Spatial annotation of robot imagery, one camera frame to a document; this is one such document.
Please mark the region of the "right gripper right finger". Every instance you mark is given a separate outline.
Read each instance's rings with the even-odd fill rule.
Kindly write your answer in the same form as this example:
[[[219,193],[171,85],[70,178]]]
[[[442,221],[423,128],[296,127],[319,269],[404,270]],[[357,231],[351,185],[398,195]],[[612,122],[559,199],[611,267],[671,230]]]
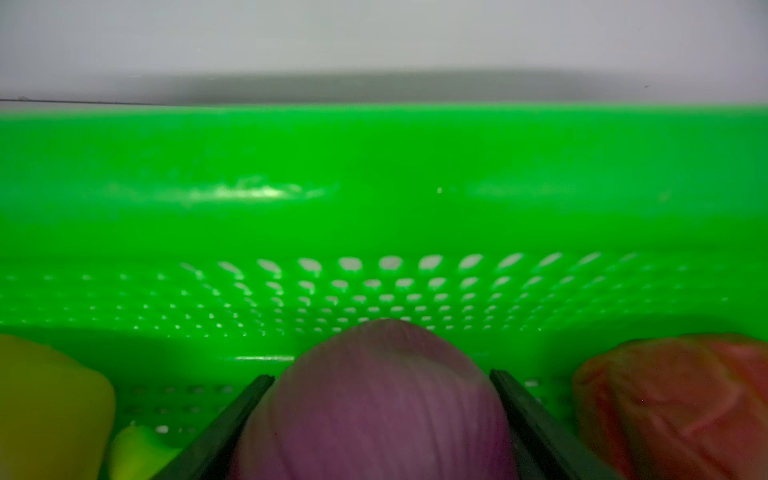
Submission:
[[[621,479],[559,424],[511,374],[492,370],[490,380],[504,406],[520,479]]]

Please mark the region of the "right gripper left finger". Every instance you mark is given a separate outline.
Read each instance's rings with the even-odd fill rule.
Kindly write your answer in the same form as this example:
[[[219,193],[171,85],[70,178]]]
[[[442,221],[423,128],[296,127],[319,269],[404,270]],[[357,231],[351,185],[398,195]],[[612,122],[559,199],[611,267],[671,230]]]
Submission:
[[[258,376],[152,480],[225,479],[244,426],[274,381]]]

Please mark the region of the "purple toy onion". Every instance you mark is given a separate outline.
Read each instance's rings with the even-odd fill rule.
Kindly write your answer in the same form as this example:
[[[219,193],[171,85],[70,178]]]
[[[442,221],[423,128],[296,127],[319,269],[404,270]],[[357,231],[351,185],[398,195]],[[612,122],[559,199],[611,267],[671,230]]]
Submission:
[[[488,376],[415,324],[380,319],[314,346],[251,413],[234,479],[513,479]]]

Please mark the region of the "green plastic basket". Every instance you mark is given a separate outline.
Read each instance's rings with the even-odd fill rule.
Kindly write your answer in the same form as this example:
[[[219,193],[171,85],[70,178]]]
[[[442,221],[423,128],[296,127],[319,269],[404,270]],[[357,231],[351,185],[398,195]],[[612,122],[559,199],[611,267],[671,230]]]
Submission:
[[[767,344],[766,108],[2,114],[1,336],[112,384],[96,479],[127,426],[182,452],[258,376],[380,319],[508,372],[595,455],[586,361]]]

